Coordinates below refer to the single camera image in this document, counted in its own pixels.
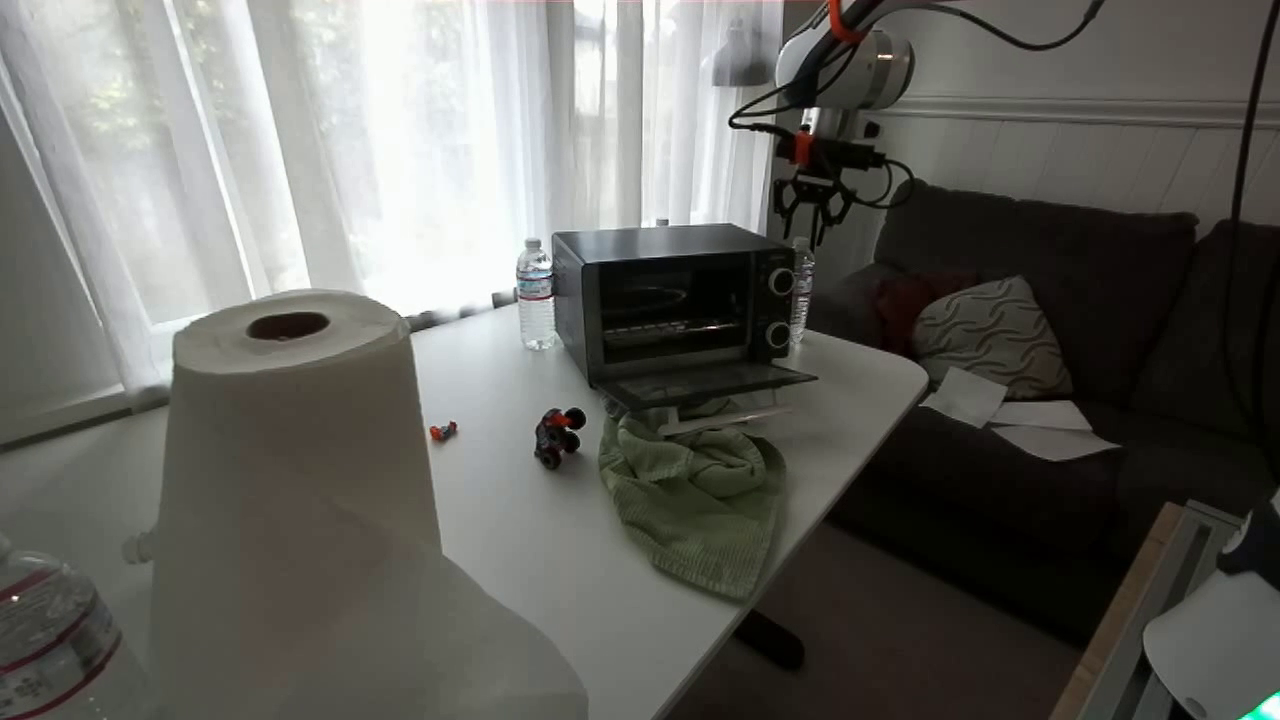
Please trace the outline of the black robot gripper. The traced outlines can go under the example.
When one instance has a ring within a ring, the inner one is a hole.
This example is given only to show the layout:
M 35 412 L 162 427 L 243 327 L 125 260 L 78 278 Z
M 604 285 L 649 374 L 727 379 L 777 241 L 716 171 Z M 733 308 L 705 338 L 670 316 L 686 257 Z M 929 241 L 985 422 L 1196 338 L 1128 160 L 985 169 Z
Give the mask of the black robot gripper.
M 822 175 L 841 181 L 849 169 L 866 171 L 883 169 L 889 157 L 873 142 L 851 142 L 851 138 L 826 138 L 813 132 L 793 132 L 777 142 L 777 151 L 800 171 L 800 175 Z M 855 190 L 834 183 L 822 198 L 822 233 L 845 223 L 851 210 Z M 771 181 L 771 210 L 780 216 L 780 241 L 793 244 L 793 219 L 800 209 L 800 186 L 794 181 Z

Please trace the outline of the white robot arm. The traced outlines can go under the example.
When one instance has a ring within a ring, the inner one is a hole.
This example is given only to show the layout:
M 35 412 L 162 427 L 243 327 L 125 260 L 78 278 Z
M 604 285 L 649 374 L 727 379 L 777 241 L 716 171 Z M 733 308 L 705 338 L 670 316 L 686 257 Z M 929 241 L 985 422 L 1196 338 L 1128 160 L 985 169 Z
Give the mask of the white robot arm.
M 845 175 L 889 169 L 873 138 L 845 138 L 849 119 L 891 108 L 914 72 L 913 42 L 876 26 L 880 3 L 822 0 L 777 55 L 777 89 L 800 114 L 777 138 L 787 175 L 771 183 L 771 209 L 787 241 L 821 244 L 861 205 Z

